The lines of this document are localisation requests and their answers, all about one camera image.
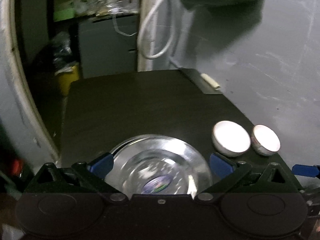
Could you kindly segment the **red-rimmed white enamel bowl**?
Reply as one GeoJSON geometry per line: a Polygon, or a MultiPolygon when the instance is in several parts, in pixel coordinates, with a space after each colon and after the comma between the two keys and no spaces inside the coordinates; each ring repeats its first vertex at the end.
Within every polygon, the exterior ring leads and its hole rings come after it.
{"type": "Polygon", "coordinates": [[[262,124],[253,127],[251,144],[257,154],[267,157],[276,154],[281,148],[281,143],[276,133],[262,124]]]}

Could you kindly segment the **steel plate with sticker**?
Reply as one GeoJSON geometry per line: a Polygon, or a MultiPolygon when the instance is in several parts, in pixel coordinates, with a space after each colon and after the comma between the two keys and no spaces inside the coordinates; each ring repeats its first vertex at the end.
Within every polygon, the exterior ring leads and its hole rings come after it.
{"type": "Polygon", "coordinates": [[[189,194],[213,185],[204,157],[188,143],[163,135],[139,139],[120,149],[105,182],[133,194],[189,194]]]}

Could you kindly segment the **large steel plate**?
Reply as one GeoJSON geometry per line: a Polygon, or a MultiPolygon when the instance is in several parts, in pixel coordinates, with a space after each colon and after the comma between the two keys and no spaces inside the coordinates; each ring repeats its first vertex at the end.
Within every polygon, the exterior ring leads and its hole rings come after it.
{"type": "Polygon", "coordinates": [[[114,148],[112,148],[112,150],[110,150],[110,153],[112,155],[115,155],[124,146],[126,146],[126,145],[128,145],[131,142],[134,142],[136,140],[145,139],[145,138],[154,138],[154,137],[158,137],[158,136],[159,136],[159,134],[143,134],[143,135],[137,135],[137,136],[131,137],[129,139],[126,139],[126,140],[122,141],[121,143],[116,145],[114,148]]]}

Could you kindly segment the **red-lidded dark jar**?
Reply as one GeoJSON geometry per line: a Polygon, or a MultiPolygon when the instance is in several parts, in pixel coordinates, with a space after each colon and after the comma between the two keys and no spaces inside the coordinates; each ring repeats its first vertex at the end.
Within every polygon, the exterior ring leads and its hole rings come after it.
{"type": "Polygon", "coordinates": [[[15,159],[12,162],[11,174],[13,176],[20,176],[23,171],[24,162],[22,159],[15,159]]]}

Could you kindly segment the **cream rolled paper tube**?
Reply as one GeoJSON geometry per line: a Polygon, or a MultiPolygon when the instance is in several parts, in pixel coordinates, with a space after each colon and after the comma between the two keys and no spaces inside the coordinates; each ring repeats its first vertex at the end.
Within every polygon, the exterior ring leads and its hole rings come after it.
{"type": "Polygon", "coordinates": [[[220,85],[217,81],[215,81],[212,77],[208,74],[201,73],[201,77],[208,83],[214,90],[220,90],[220,85]]]}

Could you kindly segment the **yellow box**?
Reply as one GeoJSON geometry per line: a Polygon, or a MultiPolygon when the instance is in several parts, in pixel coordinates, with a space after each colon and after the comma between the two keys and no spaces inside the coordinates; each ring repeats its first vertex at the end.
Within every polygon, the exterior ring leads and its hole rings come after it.
{"type": "Polygon", "coordinates": [[[60,92],[63,96],[67,96],[71,83],[80,79],[79,64],[67,65],[55,73],[60,92]]]}

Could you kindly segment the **metal dustpan sheet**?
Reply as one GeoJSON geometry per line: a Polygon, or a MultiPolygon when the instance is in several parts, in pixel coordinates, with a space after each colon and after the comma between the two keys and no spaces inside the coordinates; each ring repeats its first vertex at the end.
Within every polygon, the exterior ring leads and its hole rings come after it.
{"type": "Polygon", "coordinates": [[[214,90],[204,79],[201,77],[201,72],[194,68],[184,68],[172,57],[169,58],[169,62],[177,68],[188,80],[190,80],[195,86],[197,86],[203,94],[222,94],[220,90],[214,90]]]}

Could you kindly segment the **dark grey cabinet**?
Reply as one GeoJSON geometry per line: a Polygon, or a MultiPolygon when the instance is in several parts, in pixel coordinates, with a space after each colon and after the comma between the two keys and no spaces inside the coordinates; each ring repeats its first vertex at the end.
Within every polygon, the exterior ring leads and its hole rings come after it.
{"type": "Polygon", "coordinates": [[[79,23],[79,51],[85,79],[137,70],[138,15],[90,18],[79,23]]]}

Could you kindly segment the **black plastic bag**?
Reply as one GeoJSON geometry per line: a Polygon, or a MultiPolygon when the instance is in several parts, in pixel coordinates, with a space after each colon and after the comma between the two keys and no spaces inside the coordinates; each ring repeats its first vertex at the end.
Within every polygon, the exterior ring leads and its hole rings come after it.
{"type": "Polygon", "coordinates": [[[73,62],[71,39],[66,31],[59,32],[52,39],[53,65],[61,69],[73,62]]]}

